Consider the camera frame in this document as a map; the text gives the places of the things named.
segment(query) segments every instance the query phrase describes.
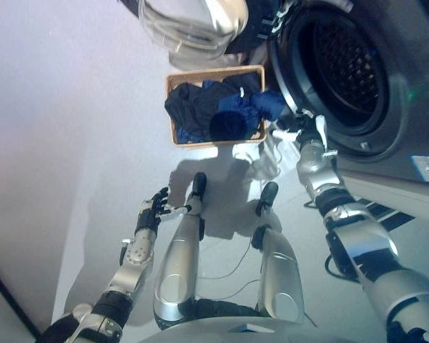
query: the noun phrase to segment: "silver robot leg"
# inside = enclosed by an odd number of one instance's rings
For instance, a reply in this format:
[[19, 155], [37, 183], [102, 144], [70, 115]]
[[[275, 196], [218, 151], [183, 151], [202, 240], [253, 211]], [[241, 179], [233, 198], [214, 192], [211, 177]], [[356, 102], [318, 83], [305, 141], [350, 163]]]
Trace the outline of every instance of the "silver robot leg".
[[269, 182], [256, 209], [263, 223], [252, 239], [253, 247], [262, 251], [257, 309], [264, 316], [302, 323], [305, 308], [297, 259], [272, 210], [277, 190], [277, 184]]
[[165, 254], [154, 287], [154, 318], [161, 329], [192, 319], [199, 264], [199, 240], [204, 221], [200, 218], [206, 176], [197, 173], [187, 200], [191, 209], [179, 224]]

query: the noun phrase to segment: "white floor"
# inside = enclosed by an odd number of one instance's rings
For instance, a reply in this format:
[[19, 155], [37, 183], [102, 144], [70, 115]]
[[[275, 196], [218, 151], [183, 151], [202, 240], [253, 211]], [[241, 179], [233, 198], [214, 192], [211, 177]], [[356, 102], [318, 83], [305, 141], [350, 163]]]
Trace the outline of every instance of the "white floor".
[[[302, 207], [308, 198], [293, 151], [172, 146], [164, 110], [170, 72], [166, 53], [117, 1], [0, 1], [0, 275], [18, 301], [42, 329], [78, 302], [94, 302], [141, 201], [169, 184], [171, 202], [181, 204], [192, 175], [204, 171], [200, 276], [234, 268], [255, 228], [254, 200], [274, 179], [274, 208], [300, 263], [307, 313], [332, 334], [384, 342], [360, 287], [324, 271], [325, 230], [319, 214]], [[154, 273], [124, 343], [157, 332], [152, 286], [176, 225], [159, 228]], [[405, 264], [429, 276], [429, 223], [393, 236]], [[259, 271], [251, 249], [231, 277], [200, 280], [198, 293], [228, 297]], [[254, 306], [256, 293], [257, 282], [230, 301]]]

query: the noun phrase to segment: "laundry basket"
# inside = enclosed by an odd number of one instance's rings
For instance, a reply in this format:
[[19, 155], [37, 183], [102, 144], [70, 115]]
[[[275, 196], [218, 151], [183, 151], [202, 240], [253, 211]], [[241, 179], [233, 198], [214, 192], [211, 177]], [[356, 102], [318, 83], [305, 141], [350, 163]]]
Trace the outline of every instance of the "laundry basket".
[[[264, 67], [257, 66], [232, 66], [227, 68], [218, 69], [205, 69], [205, 70], [194, 70], [194, 71], [183, 71], [181, 73], [175, 73], [167, 75], [165, 82], [165, 93], [166, 97], [169, 93], [175, 89], [179, 84], [190, 83], [197, 86], [201, 86], [205, 80], [222, 81], [225, 77], [232, 75], [246, 74], [250, 72], [256, 72], [260, 75], [260, 83], [262, 91], [265, 90], [265, 71]], [[176, 126], [170, 118], [170, 131], [172, 135], [172, 141], [175, 146], [184, 148], [208, 148], [211, 146], [219, 145], [233, 145], [239, 143], [260, 143], [265, 140], [267, 133], [265, 131], [265, 119], [261, 120], [257, 132], [252, 137], [246, 140], [239, 141], [204, 141], [203, 143], [179, 143], [177, 138]]]

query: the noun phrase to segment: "clothing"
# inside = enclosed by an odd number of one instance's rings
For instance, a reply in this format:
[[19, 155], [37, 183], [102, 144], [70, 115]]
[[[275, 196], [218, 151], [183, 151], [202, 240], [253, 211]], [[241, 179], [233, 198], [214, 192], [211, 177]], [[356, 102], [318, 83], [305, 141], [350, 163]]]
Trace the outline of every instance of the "clothing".
[[207, 80], [202, 87], [180, 84], [165, 102], [178, 142], [249, 139], [262, 118], [276, 120], [286, 106], [280, 93], [260, 90], [254, 72]]

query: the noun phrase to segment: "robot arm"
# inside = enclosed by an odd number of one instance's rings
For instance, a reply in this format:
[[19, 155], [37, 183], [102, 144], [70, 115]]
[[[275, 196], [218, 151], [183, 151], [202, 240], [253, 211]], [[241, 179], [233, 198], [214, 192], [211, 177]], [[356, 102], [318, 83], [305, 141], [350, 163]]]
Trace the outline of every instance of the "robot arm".
[[356, 202], [325, 146], [323, 117], [300, 119], [300, 182], [324, 218], [337, 268], [362, 284], [388, 331], [388, 341], [429, 342], [429, 279], [402, 267], [386, 230]]
[[139, 213], [133, 239], [122, 241], [116, 274], [90, 313], [85, 315], [67, 343], [117, 343], [133, 309], [144, 280], [152, 271], [153, 247], [162, 220], [188, 212], [188, 207], [165, 209], [167, 188], [145, 200]]

